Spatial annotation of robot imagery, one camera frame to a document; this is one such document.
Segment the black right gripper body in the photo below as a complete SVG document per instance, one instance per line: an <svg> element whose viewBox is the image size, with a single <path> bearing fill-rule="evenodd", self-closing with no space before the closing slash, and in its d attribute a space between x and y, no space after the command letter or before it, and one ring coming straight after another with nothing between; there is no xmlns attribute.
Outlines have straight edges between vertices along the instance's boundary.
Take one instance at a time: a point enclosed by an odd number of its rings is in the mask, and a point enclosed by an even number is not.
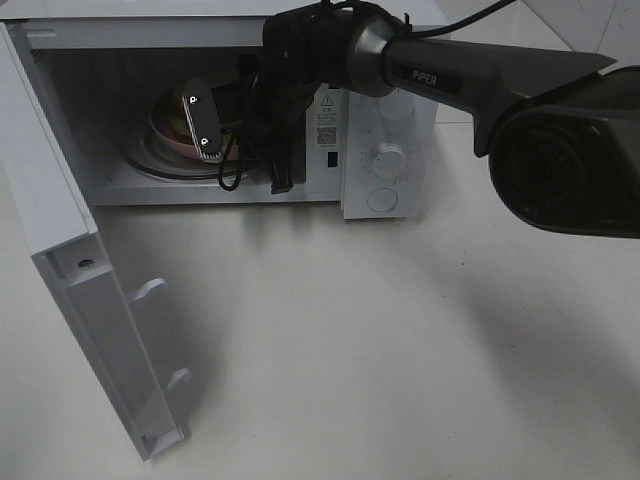
<svg viewBox="0 0 640 480"><path fill-rule="evenodd" d="M236 60L243 87L240 135L245 145L262 150L281 145L296 136L295 130L320 87L318 81L291 79L279 74L262 77L254 55Z"/></svg>

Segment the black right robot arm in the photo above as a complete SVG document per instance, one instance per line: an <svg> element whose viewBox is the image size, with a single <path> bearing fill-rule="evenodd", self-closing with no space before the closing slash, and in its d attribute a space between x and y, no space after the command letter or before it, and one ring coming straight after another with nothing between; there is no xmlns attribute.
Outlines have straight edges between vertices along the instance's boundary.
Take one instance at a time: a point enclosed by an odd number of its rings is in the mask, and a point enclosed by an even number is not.
<svg viewBox="0 0 640 480"><path fill-rule="evenodd" d="M551 232L639 234L639 70L597 54L453 41L365 1L269 17L240 138L291 186L283 148L321 84L401 89L470 114L474 152L520 220Z"/></svg>

